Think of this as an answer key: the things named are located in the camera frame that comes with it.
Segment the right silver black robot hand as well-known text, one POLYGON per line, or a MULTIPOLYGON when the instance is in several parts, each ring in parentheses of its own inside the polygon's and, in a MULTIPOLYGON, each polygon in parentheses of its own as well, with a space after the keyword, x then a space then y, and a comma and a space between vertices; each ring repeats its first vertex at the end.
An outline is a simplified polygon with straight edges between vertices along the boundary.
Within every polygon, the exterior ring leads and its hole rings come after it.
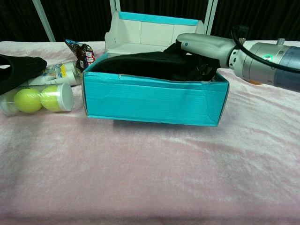
POLYGON ((184 51, 218 60, 220 68, 229 68, 228 61, 236 46, 232 39, 197 33, 183 33, 176 40, 184 51))

